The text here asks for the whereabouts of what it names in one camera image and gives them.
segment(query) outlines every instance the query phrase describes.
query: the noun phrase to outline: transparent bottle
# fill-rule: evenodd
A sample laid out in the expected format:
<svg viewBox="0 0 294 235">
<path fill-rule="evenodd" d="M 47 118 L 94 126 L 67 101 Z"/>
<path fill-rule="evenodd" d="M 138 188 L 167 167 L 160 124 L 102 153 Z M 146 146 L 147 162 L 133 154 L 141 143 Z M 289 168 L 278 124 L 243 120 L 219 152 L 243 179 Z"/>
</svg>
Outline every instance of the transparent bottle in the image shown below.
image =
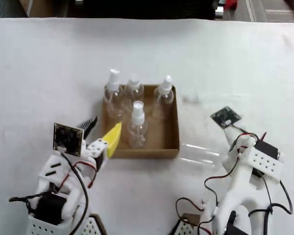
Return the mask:
<svg viewBox="0 0 294 235">
<path fill-rule="evenodd" d="M 172 91 L 172 78 L 166 79 L 155 89 L 152 115 L 157 119 L 167 119 L 171 114 L 174 94 Z"/>
<path fill-rule="evenodd" d="M 124 109 L 130 114 L 135 101 L 144 101 L 144 86 L 138 80 L 138 76 L 133 74 L 124 89 Z"/>
<path fill-rule="evenodd" d="M 110 70 L 110 77 L 104 90 L 104 102 L 111 118 L 121 119 L 123 114 L 123 88 L 120 86 L 120 72 Z"/>
<path fill-rule="evenodd" d="M 131 148 L 141 148 L 146 143 L 148 124 L 145 120 L 144 103 L 135 101 L 133 103 L 132 119 L 128 124 L 129 145 Z"/>
</svg>

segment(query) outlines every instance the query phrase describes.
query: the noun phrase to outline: floor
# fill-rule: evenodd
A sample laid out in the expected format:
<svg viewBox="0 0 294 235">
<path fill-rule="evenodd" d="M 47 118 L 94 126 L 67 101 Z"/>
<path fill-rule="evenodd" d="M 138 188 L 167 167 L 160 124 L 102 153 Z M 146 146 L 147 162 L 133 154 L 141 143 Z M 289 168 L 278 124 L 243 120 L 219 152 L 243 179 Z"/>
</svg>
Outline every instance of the floor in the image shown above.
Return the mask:
<svg viewBox="0 0 294 235">
<path fill-rule="evenodd" d="M 237 10 L 226 11 L 223 20 L 294 22 L 294 0 L 238 0 Z"/>
</svg>

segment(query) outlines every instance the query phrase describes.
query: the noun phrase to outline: red object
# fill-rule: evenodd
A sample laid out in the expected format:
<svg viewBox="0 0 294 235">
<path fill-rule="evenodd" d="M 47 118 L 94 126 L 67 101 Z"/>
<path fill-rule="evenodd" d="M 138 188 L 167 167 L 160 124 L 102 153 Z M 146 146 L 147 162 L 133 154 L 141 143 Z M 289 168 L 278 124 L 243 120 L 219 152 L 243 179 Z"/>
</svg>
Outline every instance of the red object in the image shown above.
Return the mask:
<svg viewBox="0 0 294 235">
<path fill-rule="evenodd" d="M 236 10 L 236 8 L 237 8 L 237 0 L 226 0 L 224 8 L 225 9 Z"/>
</svg>

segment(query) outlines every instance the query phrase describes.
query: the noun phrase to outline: black wire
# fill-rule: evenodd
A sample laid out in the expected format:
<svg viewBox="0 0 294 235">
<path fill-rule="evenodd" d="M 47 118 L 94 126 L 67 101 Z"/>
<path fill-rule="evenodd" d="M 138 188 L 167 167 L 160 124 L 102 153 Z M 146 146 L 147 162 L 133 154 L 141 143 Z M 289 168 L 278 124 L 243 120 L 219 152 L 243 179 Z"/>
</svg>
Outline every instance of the black wire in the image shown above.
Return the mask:
<svg viewBox="0 0 294 235">
<path fill-rule="evenodd" d="M 273 203 L 271 204 L 270 206 L 268 206 L 267 208 L 267 211 L 265 213 L 265 219 L 264 219 L 264 235 L 267 235 L 268 234 L 268 219 L 269 219 L 269 212 L 270 210 L 272 210 L 273 207 L 280 207 L 282 208 L 286 213 L 288 214 L 293 214 L 293 205 L 292 205 L 292 201 L 290 199 L 290 196 L 289 196 L 289 193 L 288 191 L 286 190 L 286 188 L 284 187 L 282 181 L 280 180 L 280 185 L 288 199 L 288 202 L 289 202 L 289 206 L 290 206 L 290 210 L 288 210 L 285 206 L 279 204 L 279 203 Z"/>
<path fill-rule="evenodd" d="M 206 183 L 207 183 L 208 180 L 212 180 L 212 179 L 222 179 L 222 178 L 228 177 L 228 176 L 234 171 L 234 169 L 235 169 L 235 167 L 236 167 L 236 165 L 237 165 L 238 162 L 239 162 L 239 158 L 237 158 L 237 160 L 236 160 L 234 166 L 232 167 L 232 169 L 230 170 L 229 173 L 227 173 L 227 174 L 225 174 L 225 175 L 222 175 L 222 176 L 212 176 L 212 177 L 208 177 L 207 179 L 205 179 L 205 181 L 204 181 L 204 185 L 205 185 L 205 187 L 206 187 L 208 190 L 210 190 L 211 192 L 213 192 L 214 195 L 216 196 L 216 206 L 218 206 L 218 203 L 219 203 L 219 202 L 218 202 L 218 195 L 217 195 L 217 193 L 216 193 L 213 189 L 209 188 L 209 187 L 206 185 Z"/>
<path fill-rule="evenodd" d="M 11 197 L 9 199 L 9 202 L 24 202 L 26 204 L 28 214 L 31 214 L 35 212 L 35 209 L 31 207 L 29 199 L 33 199 L 35 197 L 41 197 L 43 195 L 50 194 L 50 193 L 51 191 L 47 191 L 47 192 L 41 192 L 35 195 L 26 196 L 26 197 Z"/>
<path fill-rule="evenodd" d="M 271 197 L 270 197 L 270 193 L 269 193 L 269 189 L 268 189 L 268 185 L 267 185 L 267 182 L 265 180 L 265 178 L 263 177 L 263 175 L 261 174 L 260 171 L 258 171 L 258 175 L 264 180 L 265 182 L 265 186 L 266 186 L 266 190 L 267 190 L 267 193 L 268 193 L 268 197 L 269 197 L 269 201 L 270 201 L 270 205 L 272 205 L 272 201 L 271 201 Z M 266 212 L 268 209 L 255 209 L 255 210 L 252 210 L 250 213 L 248 213 L 248 217 L 250 217 L 252 214 L 256 213 L 256 212 Z"/>
<path fill-rule="evenodd" d="M 80 227 L 80 225 L 82 224 L 82 222 L 83 222 L 83 220 L 84 220 L 84 218 L 85 218 L 85 216 L 86 216 L 87 209 L 88 209 L 88 194 L 87 194 L 87 189 L 86 189 L 86 187 L 85 187 L 85 185 L 84 185 L 84 183 L 83 183 L 83 180 L 80 178 L 80 176 L 79 176 L 77 170 L 74 168 L 74 166 L 72 165 L 72 163 L 70 162 L 70 160 L 64 155 L 64 153 L 61 153 L 61 156 L 62 156 L 65 160 L 67 160 L 68 164 L 70 165 L 71 170 L 73 171 L 73 173 L 76 175 L 78 181 L 80 182 L 80 184 L 81 184 L 81 186 L 82 186 L 82 188 L 83 188 L 83 192 L 84 192 L 84 194 L 85 194 L 85 201 L 86 201 L 86 202 L 85 202 L 85 209 L 84 209 L 84 212 L 83 212 L 83 214 L 82 214 L 82 216 L 81 216 L 79 222 L 77 223 L 77 225 L 75 226 L 75 228 L 74 228 L 74 229 L 70 232 L 70 234 L 69 234 L 69 235 L 73 235 L 73 234 L 78 230 L 78 228 Z"/>
<path fill-rule="evenodd" d="M 214 218 L 215 218 L 215 216 L 212 216 L 211 219 L 209 219 L 209 220 L 207 220 L 207 221 L 202 221 L 202 222 L 200 222 L 200 223 L 198 224 L 198 226 L 197 226 L 197 235 L 200 235 L 200 231 L 199 231 L 199 229 L 203 229 L 203 228 L 201 227 L 201 225 L 202 225 L 202 224 L 208 224 L 208 223 L 211 223 L 211 221 L 213 221 Z"/>
<path fill-rule="evenodd" d="M 267 182 L 266 182 L 265 178 L 263 177 L 263 175 L 261 174 L 260 171 L 258 171 L 258 174 L 260 175 L 260 177 L 261 177 L 261 178 L 264 180 L 264 182 L 265 182 L 266 190 L 267 190 L 268 197 L 269 197 L 269 201 L 270 201 L 270 205 L 271 205 L 271 204 L 272 204 L 272 201 L 271 201 L 271 197 L 270 197 L 270 193 L 269 193 L 269 189 L 268 189 Z"/>
<path fill-rule="evenodd" d="M 239 130 L 242 131 L 243 133 L 248 133 L 246 130 L 244 130 L 244 129 L 242 129 L 242 128 L 240 128 L 240 127 L 234 125 L 234 124 L 231 124 L 230 126 L 233 126 L 233 127 L 235 127 L 236 129 L 239 129 Z"/>
</svg>

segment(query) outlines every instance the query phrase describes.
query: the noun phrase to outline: black object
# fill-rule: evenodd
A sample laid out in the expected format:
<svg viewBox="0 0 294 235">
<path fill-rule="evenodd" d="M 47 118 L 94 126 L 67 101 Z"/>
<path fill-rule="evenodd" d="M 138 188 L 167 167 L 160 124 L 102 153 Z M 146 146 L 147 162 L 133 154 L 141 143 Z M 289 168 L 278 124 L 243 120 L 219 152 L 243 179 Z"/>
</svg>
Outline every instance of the black object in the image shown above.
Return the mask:
<svg viewBox="0 0 294 235">
<path fill-rule="evenodd" d="M 236 212 L 232 211 L 229 217 L 229 220 L 226 225 L 226 231 L 224 235 L 248 235 L 247 233 L 243 232 L 242 230 L 235 227 L 234 220 L 236 218 Z"/>
<path fill-rule="evenodd" d="M 223 109 L 210 115 L 210 117 L 221 127 L 222 129 L 233 125 L 235 122 L 242 118 L 235 113 L 229 106 L 225 106 Z"/>
<path fill-rule="evenodd" d="M 83 130 L 58 123 L 54 124 L 53 149 L 66 148 L 66 153 L 80 157 Z"/>
<path fill-rule="evenodd" d="M 278 149 L 271 144 L 268 144 L 267 142 L 264 142 L 262 140 L 257 140 L 255 148 L 260 152 L 268 155 L 269 157 L 278 160 Z M 263 175 L 263 172 L 253 168 L 252 174 L 260 178 L 260 174 Z"/>
<path fill-rule="evenodd" d="M 78 126 L 78 128 L 84 130 L 84 140 L 88 137 L 90 131 L 95 127 L 97 123 L 97 117 L 89 119 Z"/>
<path fill-rule="evenodd" d="M 67 199 L 56 194 L 45 194 L 38 202 L 35 215 L 36 219 L 58 225 L 62 222 L 61 213 Z"/>
<path fill-rule="evenodd" d="M 99 157 L 95 158 L 95 161 L 97 165 L 97 171 L 99 171 L 103 163 L 103 152 L 99 155 Z"/>
<path fill-rule="evenodd" d="M 71 1 L 68 17 L 124 19 L 207 19 L 216 17 L 218 0 L 150 0 L 94 1 L 84 0 L 81 7 Z"/>
<path fill-rule="evenodd" d="M 267 142 L 258 140 L 255 144 L 255 148 L 276 160 L 278 158 L 278 149 Z"/>
</svg>

